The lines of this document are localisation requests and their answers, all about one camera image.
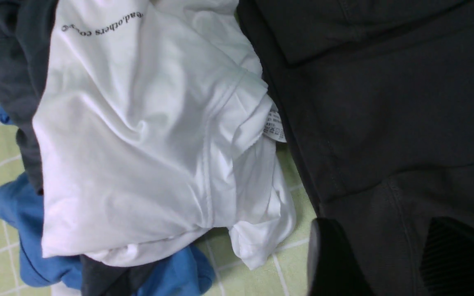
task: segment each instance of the wrinkled fabric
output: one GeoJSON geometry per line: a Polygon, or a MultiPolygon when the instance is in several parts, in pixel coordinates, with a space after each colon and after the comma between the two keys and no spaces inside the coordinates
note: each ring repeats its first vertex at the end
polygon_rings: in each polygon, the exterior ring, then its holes
{"type": "Polygon", "coordinates": [[[272,101],[236,5],[59,2],[33,120],[43,256],[136,266],[228,227],[256,268],[290,234],[295,210],[262,135],[272,101]]]}
{"type": "Polygon", "coordinates": [[[431,219],[474,228],[474,0],[237,12],[318,217],[344,229],[376,295],[428,295],[431,219]]]}
{"type": "Polygon", "coordinates": [[[25,173],[0,186],[0,219],[19,233],[19,275],[32,287],[59,281],[80,289],[81,263],[78,256],[43,258],[43,197],[37,195],[25,173]]]}
{"type": "Polygon", "coordinates": [[[175,291],[177,296],[199,296],[214,281],[215,273],[209,261],[193,245],[155,264],[133,268],[103,268],[101,262],[80,261],[78,256],[41,257],[43,197],[34,193],[24,173],[0,187],[0,218],[18,230],[19,274],[23,282],[32,287],[62,282],[64,285],[53,287],[55,293],[167,296],[175,291]],[[118,271],[114,277],[111,277],[112,269],[118,271]],[[97,287],[99,283],[103,283],[102,288],[97,287]]]}
{"type": "Polygon", "coordinates": [[[159,264],[136,296],[200,296],[215,281],[215,271],[195,246],[175,253],[159,264]]]}
{"type": "Polygon", "coordinates": [[[38,194],[43,189],[42,162],[32,118],[45,89],[57,3],[0,0],[0,104],[19,128],[16,142],[38,194]]]}

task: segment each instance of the white t-shirt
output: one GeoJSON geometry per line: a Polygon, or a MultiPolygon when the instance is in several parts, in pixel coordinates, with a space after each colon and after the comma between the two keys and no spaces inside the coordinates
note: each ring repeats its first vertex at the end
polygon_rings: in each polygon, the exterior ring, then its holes
{"type": "Polygon", "coordinates": [[[33,125],[43,256],[160,260],[228,227],[249,268],[295,226],[237,1],[60,0],[33,125]]]}

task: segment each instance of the fabric seam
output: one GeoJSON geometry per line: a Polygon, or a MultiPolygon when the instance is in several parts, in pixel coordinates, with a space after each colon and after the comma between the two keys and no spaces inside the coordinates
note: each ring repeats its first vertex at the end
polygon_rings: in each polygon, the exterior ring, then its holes
{"type": "Polygon", "coordinates": [[[204,120],[205,122],[205,128],[204,128],[204,144],[203,144],[203,175],[204,175],[204,189],[206,191],[206,200],[207,200],[207,220],[209,225],[204,228],[212,228],[213,225],[215,224],[215,214],[213,213],[213,200],[212,200],[212,195],[211,195],[211,182],[209,181],[209,172],[210,170],[210,162],[209,162],[209,143],[210,143],[210,135],[209,135],[209,130],[211,129],[211,125],[213,122],[213,119],[215,116],[214,114],[217,113],[217,111],[220,111],[220,109],[228,102],[229,99],[229,94],[232,94],[239,83],[241,83],[242,78],[245,75],[245,70],[241,69],[238,73],[235,74],[235,83],[233,85],[229,85],[226,90],[224,91],[224,94],[222,95],[222,99],[219,99],[216,104],[213,105],[211,109],[206,114],[207,119],[204,120]]]}
{"type": "Polygon", "coordinates": [[[408,249],[409,249],[410,269],[411,269],[411,274],[412,274],[412,294],[417,295],[418,290],[417,290],[416,287],[418,285],[418,276],[416,275],[416,270],[418,270],[418,268],[416,266],[416,263],[414,262],[414,256],[413,256],[413,254],[416,253],[416,248],[412,244],[412,238],[411,238],[411,235],[409,233],[409,229],[407,227],[403,212],[401,210],[401,203],[400,203],[401,198],[400,198],[399,189],[394,185],[394,182],[391,178],[389,178],[387,180],[386,184],[387,184],[387,187],[389,188],[389,190],[391,192],[391,197],[393,199],[392,204],[393,204],[398,216],[400,217],[400,222],[401,222],[401,225],[402,225],[403,235],[405,236],[406,241],[407,241],[407,246],[408,246],[408,249]]]}

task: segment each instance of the blue garment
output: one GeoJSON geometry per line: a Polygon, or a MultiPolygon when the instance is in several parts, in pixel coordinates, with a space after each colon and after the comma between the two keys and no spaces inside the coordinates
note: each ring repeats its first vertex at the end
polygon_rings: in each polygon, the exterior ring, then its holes
{"type": "Polygon", "coordinates": [[[44,287],[63,281],[69,288],[81,288],[78,256],[42,257],[43,197],[25,173],[0,187],[0,219],[19,232],[19,274],[24,283],[44,287]]]}
{"type": "Polygon", "coordinates": [[[7,125],[14,125],[14,123],[10,119],[10,116],[8,116],[8,114],[3,109],[3,107],[1,107],[1,105],[0,105],[0,123],[7,124],[7,125]]]}
{"type": "Polygon", "coordinates": [[[200,296],[211,288],[214,278],[206,256],[189,245],[160,262],[136,296],[200,296]]]}
{"type": "MultiPolygon", "coordinates": [[[[43,258],[43,197],[37,195],[27,175],[0,187],[0,218],[19,232],[20,275],[32,287],[63,281],[81,288],[78,256],[43,258]]],[[[200,296],[211,287],[215,272],[205,255],[190,245],[162,260],[133,296],[200,296]]]]}

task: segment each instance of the stitching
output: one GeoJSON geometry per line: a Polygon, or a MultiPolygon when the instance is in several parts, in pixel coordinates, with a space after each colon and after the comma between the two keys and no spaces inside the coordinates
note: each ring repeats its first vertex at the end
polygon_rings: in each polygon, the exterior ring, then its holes
{"type": "Polygon", "coordinates": [[[407,227],[405,217],[403,215],[403,212],[401,210],[401,203],[400,203],[400,194],[399,194],[399,189],[394,185],[394,182],[391,178],[389,178],[386,182],[386,185],[391,193],[391,198],[393,199],[393,202],[391,204],[394,206],[395,211],[397,212],[398,216],[400,217],[400,221],[402,224],[402,230],[403,230],[403,235],[405,236],[405,239],[407,241],[407,246],[409,248],[409,262],[411,266],[411,274],[412,274],[412,293],[413,295],[418,294],[418,290],[416,289],[418,285],[418,276],[416,274],[416,270],[418,269],[416,266],[416,262],[414,262],[414,254],[417,254],[416,252],[416,246],[412,244],[412,238],[409,233],[409,229],[407,227]]]}

